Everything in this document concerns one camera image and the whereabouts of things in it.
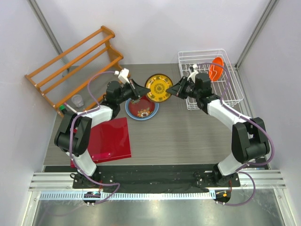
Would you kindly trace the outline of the light blue plate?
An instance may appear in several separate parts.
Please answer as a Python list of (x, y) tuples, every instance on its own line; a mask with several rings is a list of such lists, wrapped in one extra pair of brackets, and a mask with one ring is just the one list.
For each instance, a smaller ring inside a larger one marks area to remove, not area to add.
[(138, 120), (138, 121), (144, 121), (144, 120), (148, 120), (150, 118), (152, 118), (157, 112), (158, 112), (158, 109), (159, 109), (159, 103), (155, 103), (155, 110), (153, 111), (153, 113), (150, 115), (150, 116), (147, 116), (145, 118), (138, 118), (138, 117), (135, 117), (133, 116), (130, 112), (129, 112), (129, 108), (128, 108), (128, 104), (129, 104), (129, 101), (131, 99), (128, 99), (125, 103), (125, 110), (126, 110), (126, 113), (128, 114), (129, 117), (131, 117), (132, 119), (134, 120)]

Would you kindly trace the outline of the red floral plate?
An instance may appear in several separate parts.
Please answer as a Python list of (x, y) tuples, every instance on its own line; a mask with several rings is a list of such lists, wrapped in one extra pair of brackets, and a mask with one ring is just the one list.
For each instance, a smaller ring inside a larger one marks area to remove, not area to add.
[(146, 96), (140, 99), (130, 100), (128, 104), (129, 112), (138, 118), (150, 116), (155, 110), (155, 103), (151, 102)]

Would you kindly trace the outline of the yellow patterned plate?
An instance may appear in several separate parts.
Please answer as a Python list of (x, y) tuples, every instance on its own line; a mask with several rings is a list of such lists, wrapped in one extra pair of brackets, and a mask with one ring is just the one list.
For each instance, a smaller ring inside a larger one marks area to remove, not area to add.
[(167, 89), (173, 86), (172, 80), (164, 74), (154, 74), (149, 77), (145, 83), (145, 87), (150, 90), (146, 97), (155, 103), (167, 101), (171, 94), (167, 93)]

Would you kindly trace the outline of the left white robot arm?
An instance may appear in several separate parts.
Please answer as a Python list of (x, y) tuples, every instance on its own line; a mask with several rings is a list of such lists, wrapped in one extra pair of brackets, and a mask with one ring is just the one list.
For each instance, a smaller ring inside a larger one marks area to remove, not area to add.
[(101, 181), (97, 165), (88, 152), (91, 129), (102, 122), (113, 120), (120, 112), (120, 104), (132, 99), (137, 100), (150, 92), (150, 89), (138, 85), (133, 79), (120, 84), (111, 81), (107, 85), (103, 100), (97, 107), (75, 113), (63, 105), (60, 111), (63, 119), (55, 135), (54, 144), (66, 153), (78, 169), (79, 178), (88, 187), (97, 187)]

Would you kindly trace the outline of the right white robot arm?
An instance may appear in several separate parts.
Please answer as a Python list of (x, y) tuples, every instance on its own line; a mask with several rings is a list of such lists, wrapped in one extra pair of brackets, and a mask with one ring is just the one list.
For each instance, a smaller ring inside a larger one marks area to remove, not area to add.
[(270, 152), (269, 139), (264, 121), (250, 118), (232, 107), (212, 92), (211, 80), (206, 73), (198, 73), (195, 80), (182, 77), (167, 93), (196, 100), (197, 106), (206, 114), (215, 117), (231, 130), (231, 154), (214, 165), (212, 180), (216, 186), (225, 186), (234, 174), (248, 163)]

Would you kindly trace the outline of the orange plate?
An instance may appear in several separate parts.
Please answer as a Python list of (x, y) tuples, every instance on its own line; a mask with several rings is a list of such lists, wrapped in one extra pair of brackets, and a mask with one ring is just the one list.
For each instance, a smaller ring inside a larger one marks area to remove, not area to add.
[(223, 73), (223, 59), (221, 57), (216, 57), (212, 63), (213, 64), (211, 64), (209, 68), (209, 78), (211, 81), (218, 81)]

